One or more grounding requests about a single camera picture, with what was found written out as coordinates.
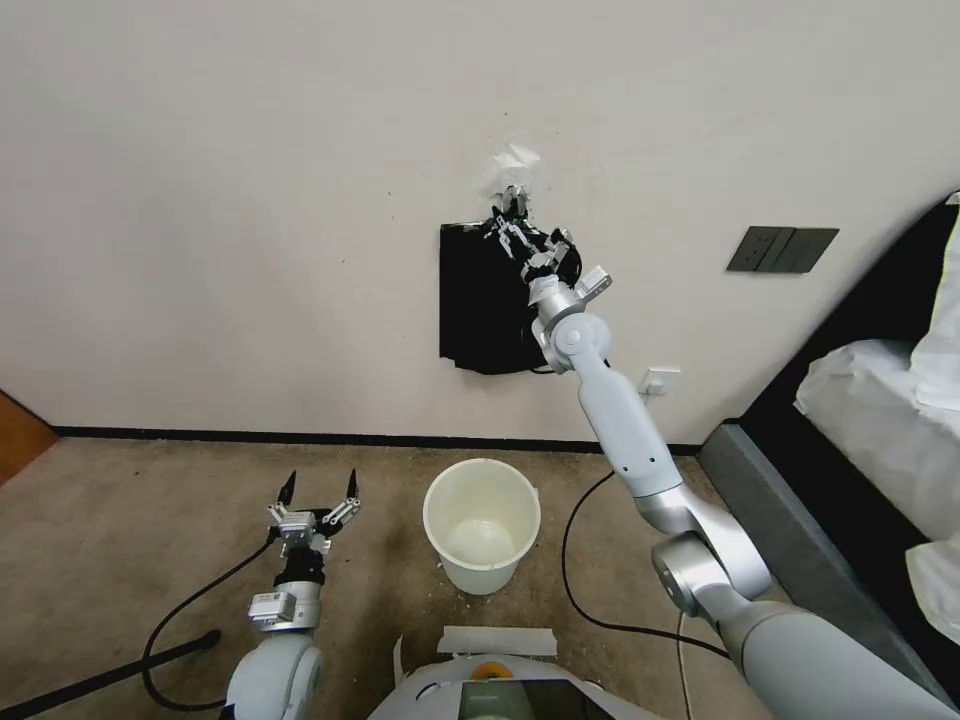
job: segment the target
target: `gray switch panel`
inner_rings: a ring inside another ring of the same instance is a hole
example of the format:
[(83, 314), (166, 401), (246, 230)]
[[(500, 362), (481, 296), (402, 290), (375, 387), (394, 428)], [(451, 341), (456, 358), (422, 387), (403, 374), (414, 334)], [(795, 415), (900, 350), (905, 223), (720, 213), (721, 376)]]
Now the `gray switch panel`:
[(727, 270), (793, 274), (810, 272), (838, 232), (835, 228), (753, 226), (743, 236)]

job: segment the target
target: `cable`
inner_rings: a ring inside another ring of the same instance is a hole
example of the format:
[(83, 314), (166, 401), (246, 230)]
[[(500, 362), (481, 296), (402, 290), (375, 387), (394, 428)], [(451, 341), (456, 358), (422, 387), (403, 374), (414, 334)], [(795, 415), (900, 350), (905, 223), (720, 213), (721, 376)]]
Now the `cable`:
[(563, 544), (560, 547), (560, 572), (563, 575), (563, 589), (567, 591), (567, 598), (570, 600), (570, 604), (573, 605), (573, 608), (580, 613), (580, 616), (587, 622), (591, 622), (594, 625), (598, 625), (607, 630), (621, 630), (623, 632), (632, 632), (639, 635), (654, 635), (656, 637), (668, 638), (670, 640), (676, 640), (679, 642), (685, 642), (690, 645), (696, 645), (699, 648), (704, 650), (709, 650), (712, 653), (719, 655), (720, 657), (729, 658), (730, 656), (720, 648), (715, 645), (711, 645), (708, 642), (703, 640), (697, 640), (696, 638), (687, 637), (686, 635), (681, 635), (680, 633), (670, 632), (669, 630), (659, 630), (657, 628), (650, 627), (641, 627), (637, 625), (620, 625), (618, 623), (608, 623), (603, 620), (597, 620), (595, 617), (587, 613), (579, 603), (573, 598), (573, 593), (570, 591), (570, 581), (567, 579), (567, 539), (570, 536), (570, 527), (573, 525), (573, 519), (577, 516), (577, 511), (580, 510), (580, 506), (583, 505), (584, 501), (593, 494), (593, 491), (598, 487), (603, 485), (607, 480), (613, 477), (613, 470), (608, 472), (593, 486), (587, 490), (583, 496), (577, 501), (577, 504), (573, 506), (573, 512), (570, 513), (570, 519), (567, 520), (567, 527), (563, 531)]
[[(267, 551), (267, 548), (269, 548), (273, 544), (273, 541), (277, 539), (277, 535), (278, 535), (277, 528), (271, 527), (270, 532), (267, 534), (266, 542), (264, 542), (263, 545), (261, 545), (252, 555), (250, 555), (244, 560), (241, 560), (239, 563), (237, 563), (232, 568), (227, 570), (223, 575), (218, 577), (213, 582), (208, 583), (207, 585), (204, 585), (202, 588), (197, 590), (193, 595), (188, 597), (182, 603), (177, 605), (173, 610), (168, 612), (166, 617), (164, 617), (163, 620), (161, 620), (157, 624), (157, 626), (153, 629), (153, 632), (150, 633), (150, 639), (147, 640), (147, 644), (143, 648), (144, 659), (150, 657), (150, 654), (153, 652), (153, 644), (157, 641), (157, 637), (160, 635), (160, 632), (163, 630), (163, 628), (166, 627), (168, 622), (173, 620), (173, 618), (176, 616), (177, 613), (179, 613), (187, 605), (192, 603), (201, 595), (209, 592), (210, 590), (215, 588), (217, 585), (222, 583), (224, 580), (240, 572), (247, 565), (252, 563), (261, 555), (263, 555), (263, 553)], [(140, 673), (140, 677), (143, 679), (143, 687), (146, 689), (147, 695), (150, 696), (150, 699), (153, 700), (157, 705), (160, 705), (161, 707), (165, 707), (168, 710), (175, 710), (177, 712), (201, 712), (203, 710), (214, 710), (218, 707), (223, 707), (223, 705), (225, 705), (227, 702), (227, 699), (223, 698), (221, 700), (216, 700), (214, 702), (206, 702), (206, 703), (196, 703), (196, 704), (180, 703), (175, 700), (170, 700), (169, 698), (165, 697), (159, 690), (157, 690), (156, 685), (153, 684), (153, 678), (150, 677), (149, 669), (144, 670), (142, 673)]]
[(683, 664), (683, 652), (680, 649), (680, 635), (683, 631), (683, 611), (677, 620), (677, 665), (680, 666), (680, 688), (683, 690), (683, 708), (687, 711), (687, 720), (693, 720), (693, 708), (690, 707), (690, 694), (687, 692), (687, 669)]

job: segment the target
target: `white bedsheet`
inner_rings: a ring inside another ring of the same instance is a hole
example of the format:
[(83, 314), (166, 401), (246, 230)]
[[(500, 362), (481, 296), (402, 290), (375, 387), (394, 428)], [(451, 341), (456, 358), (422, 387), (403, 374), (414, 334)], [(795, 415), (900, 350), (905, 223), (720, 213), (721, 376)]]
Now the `white bedsheet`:
[(907, 552), (910, 579), (930, 623), (960, 643), (960, 411), (920, 404), (909, 368), (909, 346), (851, 343), (811, 363), (795, 404), (934, 541)]

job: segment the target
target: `white bucket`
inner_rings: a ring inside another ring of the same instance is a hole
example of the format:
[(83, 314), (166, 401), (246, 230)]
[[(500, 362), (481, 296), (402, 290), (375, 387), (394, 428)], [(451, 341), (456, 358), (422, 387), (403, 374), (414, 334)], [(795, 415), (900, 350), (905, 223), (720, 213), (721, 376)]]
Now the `white bucket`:
[(471, 595), (496, 592), (540, 531), (540, 498), (499, 460), (464, 460), (440, 473), (423, 499), (423, 527), (450, 582)]

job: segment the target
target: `black power cord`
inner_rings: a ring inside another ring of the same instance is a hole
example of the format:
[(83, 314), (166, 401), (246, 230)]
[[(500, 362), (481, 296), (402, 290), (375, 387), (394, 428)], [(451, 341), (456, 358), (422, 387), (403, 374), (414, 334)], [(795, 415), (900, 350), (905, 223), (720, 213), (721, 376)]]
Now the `black power cord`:
[(619, 623), (608, 623), (604, 622), (603, 620), (597, 620), (586, 610), (580, 607), (580, 604), (574, 599), (573, 593), (570, 592), (570, 582), (567, 580), (567, 539), (570, 536), (570, 527), (573, 525), (573, 519), (577, 516), (577, 511), (580, 510), (580, 506), (583, 505), (584, 501), (593, 494), (594, 490), (603, 485), (603, 483), (612, 477), (613, 470), (600, 478), (600, 480), (595, 482), (591, 488), (583, 494), (583, 496), (577, 501), (577, 504), (573, 506), (573, 512), (570, 513), (570, 519), (567, 520), (567, 527), (563, 531), (563, 544), (560, 548), (560, 571), (563, 575), (563, 589), (567, 591), (567, 598), (570, 600), (570, 604), (573, 605), (574, 609), (580, 613), (580, 616), (584, 620), (602, 628), (606, 628), (607, 630), (620, 630), (622, 632), (632, 632), (639, 635), (654, 635), (656, 637), (667, 638), (669, 640), (676, 640), (678, 643), (685, 642), (689, 645), (696, 645), (704, 650), (709, 650), (712, 653), (716, 653), (720, 657), (729, 658), (730, 656), (727, 655), (725, 651), (721, 650), (715, 645), (711, 645), (703, 640), (697, 640), (696, 638), (681, 635), (679, 632), (670, 632), (669, 630), (641, 627), (638, 625), (620, 625)]
[[(230, 578), (230, 577), (232, 577), (233, 575), (235, 575), (236, 573), (240, 572), (240, 571), (243, 570), (243, 568), (245, 568), (247, 565), (249, 565), (250, 563), (252, 563), (254, 560), (256, 560), (256, 559), (257, 559), (258, 557), (260, 557), (261, 555), (263, 555), (263, 553), (265, 553), (265, 552), (267, 551), (267, 549), (268, 549), (271, 545), (273, 545), (273, 541), (277, 539), (278, 535), (279, 535), (279, 533), (278, 533), (278, 531), (277, 531), (277, 528), (276, 528), (276, 527), (271, 527), (271, 528), (270, 528), (270, 532), (267, 534), (267, 539), (266, 539), (266, 541), (263, 543), (263, 545), (261, 545), (259, 548), (257, 548), (257, 550), (256, 550), (252, 555), (248, 556), (248, 557), (245, 558), (244, 560), (241, 560), (239, 563), (237, 563), (237, 564), (234, 565), (232, 568), (230, 568), (229, 570), (227, 570), (223, 575), (221, 575), (220, 577), (218, 577), (218, 578), (217, 578), (216, 580), (214, 580), (213, 582), (204, 585), (202, 588), (200, 588), (199, 590), (197, 590), (193, 595), (191, 595), (190, 597), (188, 597), (188, 598), (187, 598), (186, 600), (184, 600), (182, 603), (180, 603), (179, 605), (177, 605), (173, 610), (171, 610), (170, 612), (168, 612), (167, 615), (166, 615), (166, 617), (164, 617), (163, 620), (161, 620), (161, 621), (157, 624), (157, 626), (153, 629), (153, 632), (150, 633), (150, 639), (147, 640), (147, 644), (146, 644), (146, 646), (143, 648), (143, 657), (144, 657), (144, 659), (150, 657), (150, 655), (153, 653), (153, 645), (154, 645), (154, 643), (157, 641), (157, 637), (160, 635), (160, 633), (161, 633), (161, 631), (163, 630), (163, 628), (165, 628), (165, 627), (167, 626), (167, 623), (169, 623), (171, 620), (173, 620), (173, 618), (177, 615), (177, 613), (179, 613), (181, 610), (183, 610), (185, 607), (187, 607), (187, 605), (189, 605), (190, 603), (192, 603), (194, 600), (196, 600), (196, 599), (199, 598), (200, 596), (206, 594), (206, 593), (209, 592), (210, 590), (213, 590), (213, 588), (215, 588), (217, 585), (219, 585), (220, 583), (222, 583), (224, 580), (226, 580), (227, 578)], [(163, 693), (161, 693), (159, 690), (157, 690), (156, 685), (153, 684), (153, 678), (150, 677), (150, 670), (149, 670), (149, 669), (148, 669), (148, 670), (144, 670), (144, 671), (140, 674), (140, 677), (143, 679), (143, 687), (144, 687), (144, 689), (146, 689), (147, 695), (150, 696), (150, 699), (153, 700), (157, 705), (159, 705), (159, 706), (161, 706), (161, 707), (165, 707), (165, 708), (167, 708), (168, 710), (175, 710), (175, 711), (177, 711), (177, 712), (202, 712), (202, 711), (204, 711), (204, 710), (215, 710), (215, 709), (218, 708), (218, 707), (223, 707), (223, 706), (226, 704), (226, 702), (227, 702), (227, 699), (226, 699), (226, 698), (223, 698), (223, 699), (221, 699), (221, 700), (216, 700), (216, 701), (213, 701), (213, 702), (206, 702), (206, 703), (181, 703), (181, 702), (177, 702), (176, 700), (171, 700), (171, 699), (169, 699), (168, 697), (164, 696)]]

